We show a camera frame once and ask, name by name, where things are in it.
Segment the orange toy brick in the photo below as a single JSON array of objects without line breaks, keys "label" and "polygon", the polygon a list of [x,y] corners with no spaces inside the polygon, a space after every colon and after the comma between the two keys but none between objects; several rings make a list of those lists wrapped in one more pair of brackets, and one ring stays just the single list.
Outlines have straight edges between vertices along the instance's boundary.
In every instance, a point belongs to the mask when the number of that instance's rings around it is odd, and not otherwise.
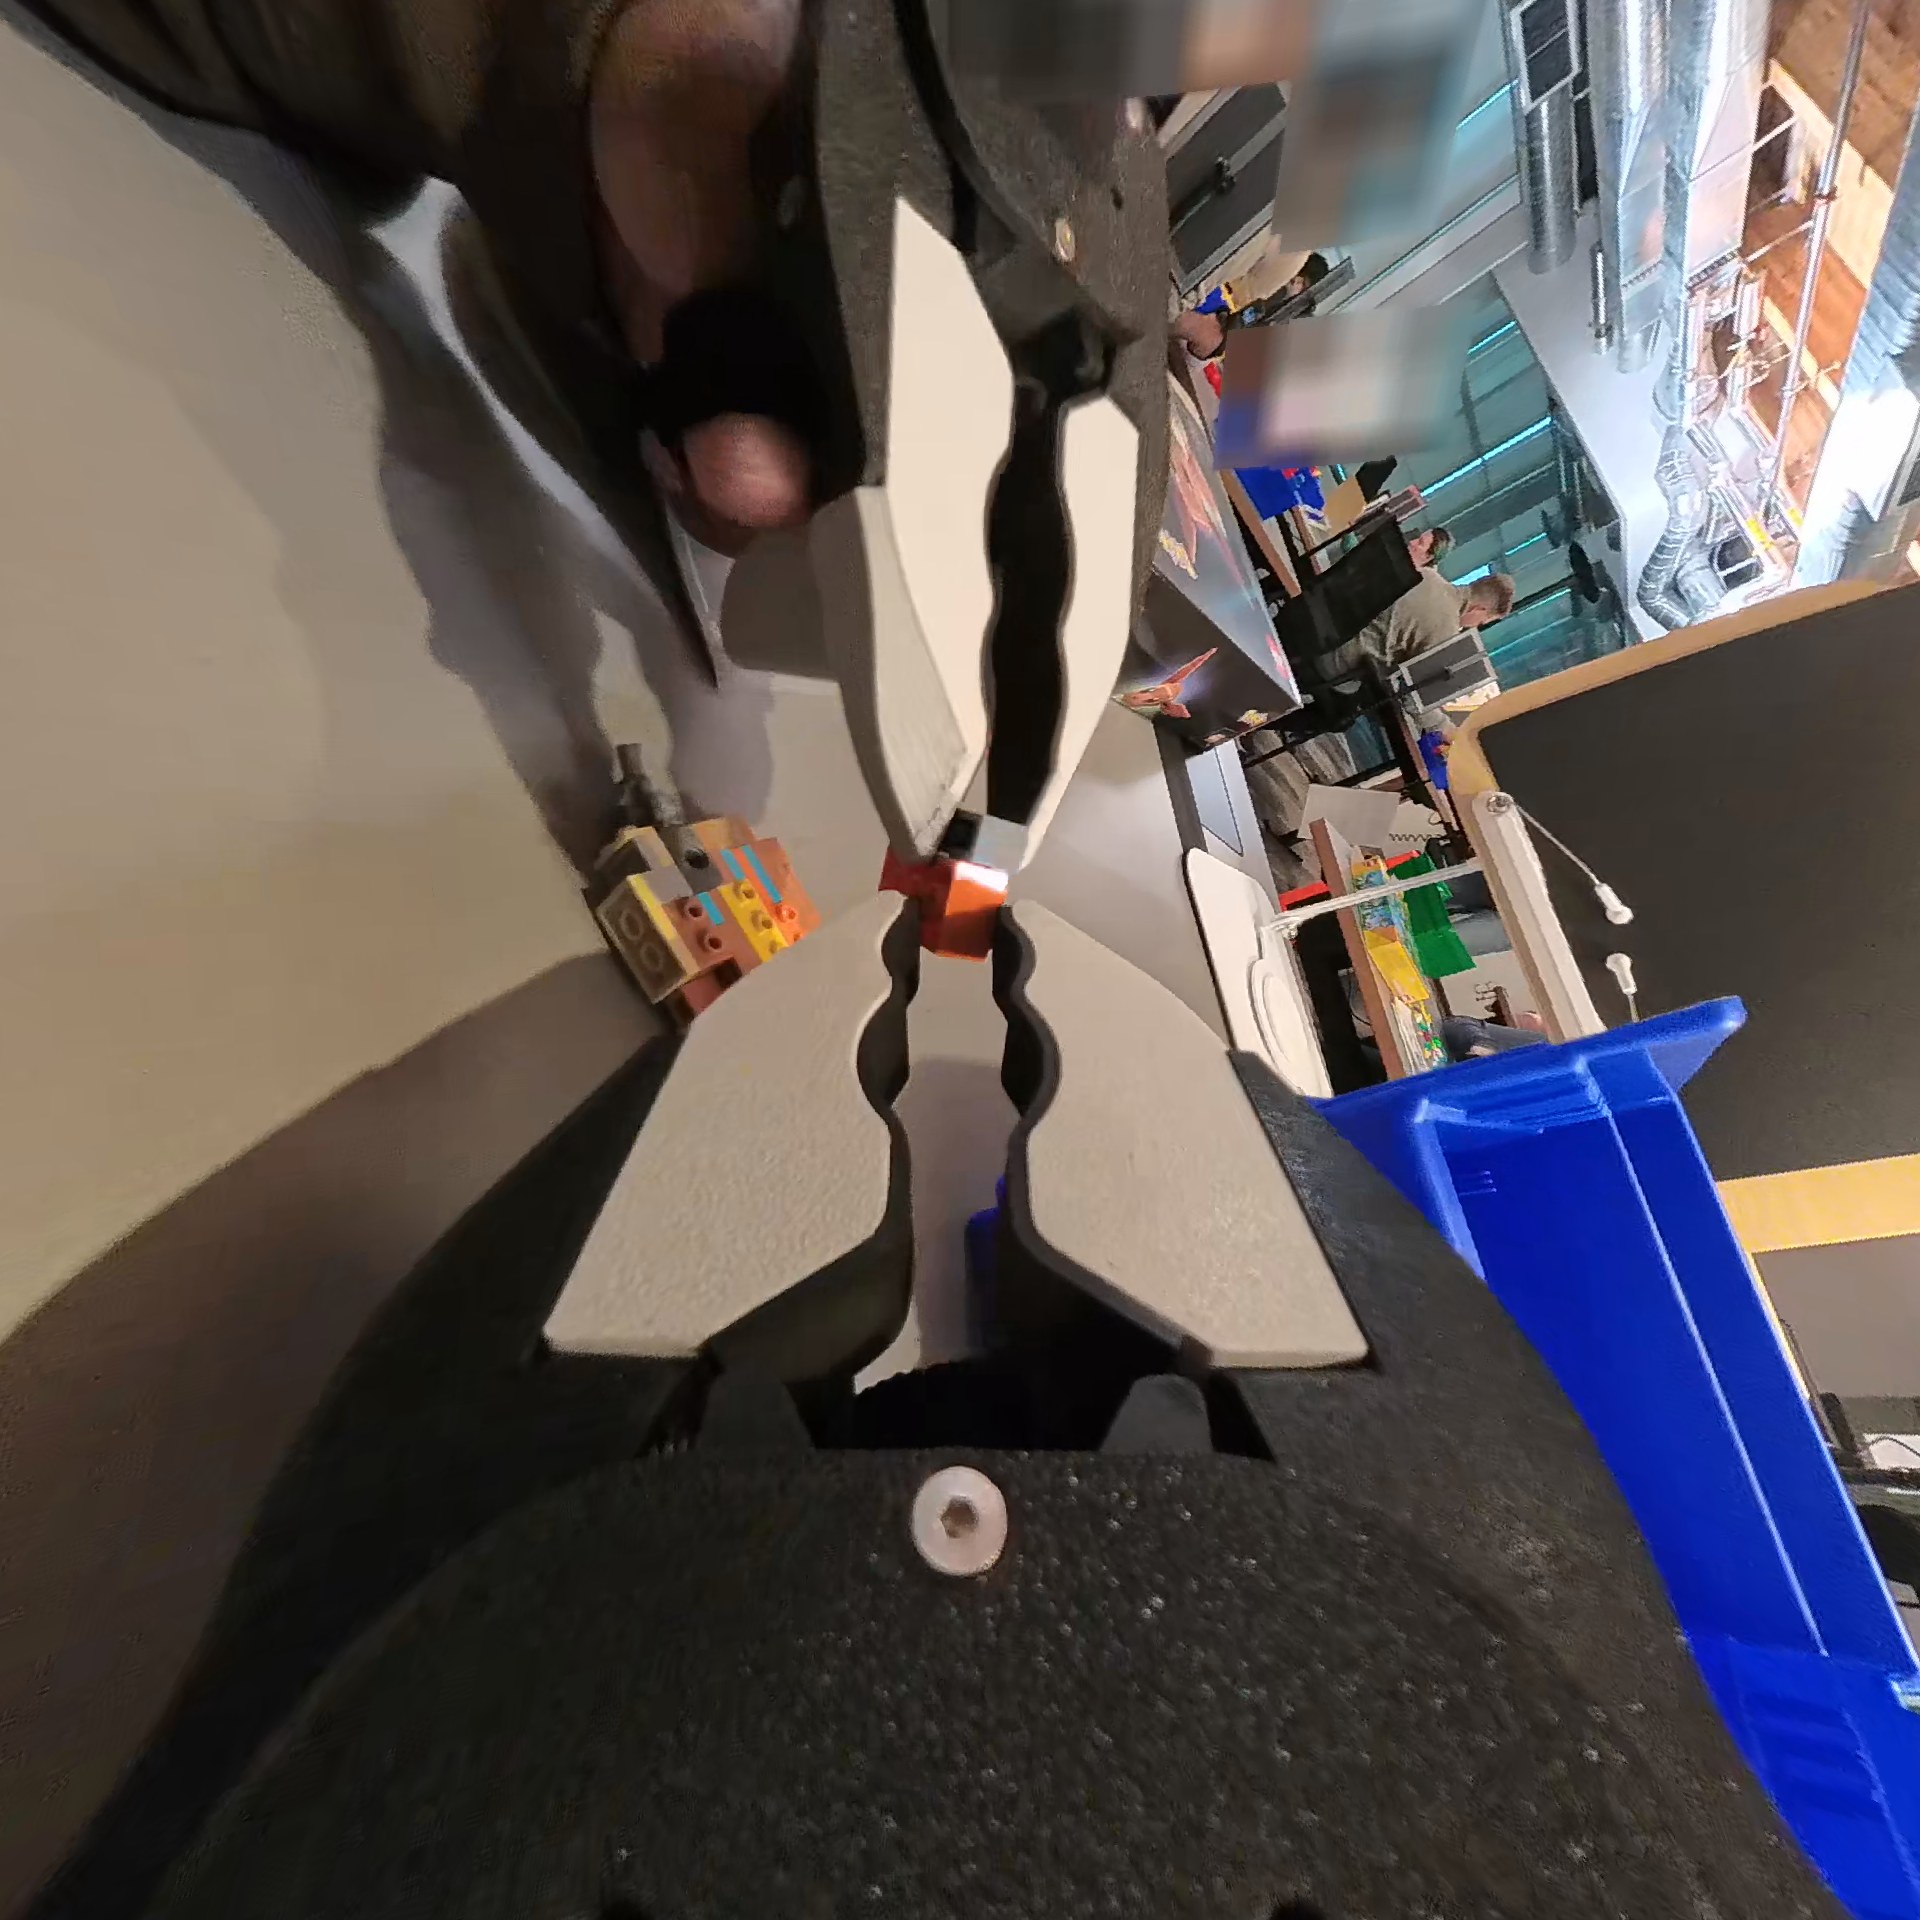
[{"label": "orange toy brick", "polygon": [[986,962],[1007,902],[1011,876],[990,864],[957,855],[908,861],[888,851],[879,889],[919,904],[921,945],[946,959]]}]

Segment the person's left hand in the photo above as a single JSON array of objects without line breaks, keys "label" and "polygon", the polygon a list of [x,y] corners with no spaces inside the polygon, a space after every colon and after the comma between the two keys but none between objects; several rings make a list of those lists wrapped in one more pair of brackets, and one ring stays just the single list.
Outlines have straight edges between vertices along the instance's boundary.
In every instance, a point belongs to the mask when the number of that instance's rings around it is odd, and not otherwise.
[{"label": "person's left hand", "polygon": [[[668,319],[743,282],[760,218],[753,146],[787,91],[802,5],[636,3],[602,39],[589,91],[598,253],[624,346],[665,364]],[[760,534],[804,525],[809,454],[787,427],[723,412],[650,458],[695,541],[737,557]]]}]

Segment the white board bracket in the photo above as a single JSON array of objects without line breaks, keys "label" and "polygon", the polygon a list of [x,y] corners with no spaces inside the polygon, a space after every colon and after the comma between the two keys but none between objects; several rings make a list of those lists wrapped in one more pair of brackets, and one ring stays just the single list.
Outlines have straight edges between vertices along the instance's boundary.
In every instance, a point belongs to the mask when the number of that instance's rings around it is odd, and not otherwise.
[{"label": "white board bracket", "polygon": [[1465,808],[1468,838],[1547,1035],[1573,1042],[1604,1032],[1523,808],[1496,787],[1477,793]]}]

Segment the silver spiral ventilation duct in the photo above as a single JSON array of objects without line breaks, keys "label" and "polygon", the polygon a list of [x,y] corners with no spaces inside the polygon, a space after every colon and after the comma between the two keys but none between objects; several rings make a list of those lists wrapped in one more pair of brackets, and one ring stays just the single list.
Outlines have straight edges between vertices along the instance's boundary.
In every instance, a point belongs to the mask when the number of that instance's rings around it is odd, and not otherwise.
[{"label": "silver spiral ventilation duct", "polygon": [[1677,328],[1716,3],[1586,3],[1606,338],[1642,372]]}]

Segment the white plastic panel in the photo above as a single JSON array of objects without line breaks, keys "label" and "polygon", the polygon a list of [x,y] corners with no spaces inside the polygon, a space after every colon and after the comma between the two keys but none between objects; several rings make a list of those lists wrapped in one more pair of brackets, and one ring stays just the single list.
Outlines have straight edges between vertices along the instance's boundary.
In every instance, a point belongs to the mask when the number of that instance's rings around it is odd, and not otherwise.
[{"label": "white plastic panel", "polygon": [[1290,1093],[1332,1098],[1308,985],[1274,902],[1254,876],[1204,849],[1183,855],[1183,872],[1233,1046],[1261,1058]]}]

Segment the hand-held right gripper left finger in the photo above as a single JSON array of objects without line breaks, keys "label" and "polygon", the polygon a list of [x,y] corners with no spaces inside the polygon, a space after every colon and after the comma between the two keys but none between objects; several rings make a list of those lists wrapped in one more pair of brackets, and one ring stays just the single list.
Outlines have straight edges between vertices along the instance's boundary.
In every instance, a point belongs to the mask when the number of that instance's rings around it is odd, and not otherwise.
[{"label": "hand-held right gripper left finger", "polygon": [[921,914],[879,892],[700,1014],[543,1327],[557,1354],[871,1365],[915,1290]]}]

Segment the pile of colourful toy bricks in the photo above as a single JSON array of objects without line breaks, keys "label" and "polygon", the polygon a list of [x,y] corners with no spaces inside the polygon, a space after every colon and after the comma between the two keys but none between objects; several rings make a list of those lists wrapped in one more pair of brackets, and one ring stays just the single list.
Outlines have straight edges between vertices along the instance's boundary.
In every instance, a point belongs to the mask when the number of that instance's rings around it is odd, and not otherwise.
[{"label": "pile of colourful toy bricks", "polygon": [[1351,897],[1361,902],[1338,914],[1379,983],[1389,1032],[1411,1075],[1451,1065],[1442,1032],[1451,1010],[1441,985],[1477,968],[1457,929],[1446,880],[1389,890],[1392,882],[1417,882],[1434,872],[1439,869],[1426,855],[1389,863],[1380,853],[1357,853],[1347,878]]}]

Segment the person's left forearm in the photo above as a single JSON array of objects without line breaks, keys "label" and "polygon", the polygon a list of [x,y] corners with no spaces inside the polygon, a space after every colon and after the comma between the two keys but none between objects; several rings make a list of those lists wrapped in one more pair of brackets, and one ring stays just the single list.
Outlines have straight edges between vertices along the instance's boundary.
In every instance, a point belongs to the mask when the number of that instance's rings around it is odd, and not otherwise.
[{"label": "person's left forearm", "polygon": [[30,3],[63,47],[180,118],[366,181],[444,181],[547,218],[589,184],[610,3]]}]

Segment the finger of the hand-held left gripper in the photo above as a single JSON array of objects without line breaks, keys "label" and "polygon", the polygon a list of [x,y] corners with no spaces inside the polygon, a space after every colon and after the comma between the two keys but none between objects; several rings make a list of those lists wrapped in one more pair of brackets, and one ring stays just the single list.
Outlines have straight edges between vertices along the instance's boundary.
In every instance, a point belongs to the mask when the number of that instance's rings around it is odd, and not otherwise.
[{"label": "finger of the hand-held left gripper", "polygon": [[1014,376],[964,255],[897,201],[879,474],[822,507],[828,668],[891,851],[937,857],[990,745],[989,518]]},{"label": "finger of the hand-held left gripper", "polygon": [[986,813],[1030,866],[1113,702],[1135,625],[1140,429],[1113,397],[1047,412],[1017,449],[992,536]]}]

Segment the printed cardboard box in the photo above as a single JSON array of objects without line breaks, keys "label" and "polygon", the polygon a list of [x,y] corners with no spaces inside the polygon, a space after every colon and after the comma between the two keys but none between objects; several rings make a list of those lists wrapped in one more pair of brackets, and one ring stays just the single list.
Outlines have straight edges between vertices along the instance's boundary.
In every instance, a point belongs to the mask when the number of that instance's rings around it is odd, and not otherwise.
[{"label": "printed cardboard box", "polygon": [[1114,702],[1211,753],[1292,717],[1304,701],[1203,409],[1178,372],[1164,384],[1164,517]]}]

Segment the blue plastic bin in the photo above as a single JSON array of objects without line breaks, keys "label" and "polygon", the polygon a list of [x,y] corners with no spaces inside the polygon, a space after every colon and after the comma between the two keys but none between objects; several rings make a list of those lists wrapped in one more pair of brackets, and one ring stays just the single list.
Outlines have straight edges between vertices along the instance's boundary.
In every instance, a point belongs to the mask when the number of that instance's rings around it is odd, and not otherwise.
[{"label": "blue plastic bin", "polygon": [[1405,1525],[1652,1763],[1656,1806],[1708,1841],[1761,1831],[1804,1866],[1726,1852],[1788,1916],[1821,1877],[1848,1916],[1917,1916],[1917,1650],[1718,1198],[1682,1091],[1732,1000],[1570,1045],[1307,1100],[1229,1050],[1357,1313],[1366,1358],[1222,1371],[1078,1301],[1024,1254],[1007,1178],[986,1265],[996,1329],[1117,1406],[1198,1381],[1233,1446]]}]

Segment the black office chair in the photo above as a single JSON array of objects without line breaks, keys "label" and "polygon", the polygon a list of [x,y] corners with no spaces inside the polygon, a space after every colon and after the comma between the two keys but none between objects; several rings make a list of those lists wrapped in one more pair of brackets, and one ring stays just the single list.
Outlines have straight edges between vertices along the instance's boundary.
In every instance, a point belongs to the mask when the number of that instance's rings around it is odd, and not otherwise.
[{"label": "black office chair", "polygon": [[1403,525],[1390,517],[1370,522],[1351,551],[1308,584],[1285,596],[1270,625],[1299,694],[1313,702],[1332,688],[1324,673],[1338,650],[1353,644],[1383,614],[1422,584]]}]

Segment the black board panel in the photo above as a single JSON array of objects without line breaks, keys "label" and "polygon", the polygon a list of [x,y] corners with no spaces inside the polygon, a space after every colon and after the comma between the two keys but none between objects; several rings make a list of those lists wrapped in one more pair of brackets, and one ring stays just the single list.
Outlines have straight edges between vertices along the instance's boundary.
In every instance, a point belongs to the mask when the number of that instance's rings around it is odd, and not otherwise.
[{"label": "black board panel", "polygon": [[1753,1254],[1918,1228],[1918,587],[1799,588],[1496,697],[1451,749],[1474,840],[1516,813],[1594,1025],[1737,998],[1682,1091]]}]

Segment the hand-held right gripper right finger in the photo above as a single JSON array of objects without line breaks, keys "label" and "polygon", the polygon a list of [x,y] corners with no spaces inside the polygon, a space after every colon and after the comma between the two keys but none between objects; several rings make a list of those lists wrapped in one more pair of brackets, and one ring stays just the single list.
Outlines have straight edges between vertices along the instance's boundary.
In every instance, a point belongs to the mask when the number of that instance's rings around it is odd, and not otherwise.
[{"label": "hand-held right gripper right finger", "polygon": [[1370,1345],[1213,1025],[1043,904],[994,941],[1007,1203],[1050,1285],[1224,1373]]}]

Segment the multicoloured toy brick assembly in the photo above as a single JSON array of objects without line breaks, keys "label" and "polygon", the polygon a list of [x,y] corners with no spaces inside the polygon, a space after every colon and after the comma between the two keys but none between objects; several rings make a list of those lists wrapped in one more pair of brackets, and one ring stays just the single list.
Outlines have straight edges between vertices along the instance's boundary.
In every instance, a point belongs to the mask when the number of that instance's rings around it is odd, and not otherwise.
[{"label": "multicoloured toy brick assembly", "polygon": [[661,1023],[685,1035],[743,979],[822,926],[779,838],[698,816],[636,743],[614,749],[614,811],[585,900]]}]

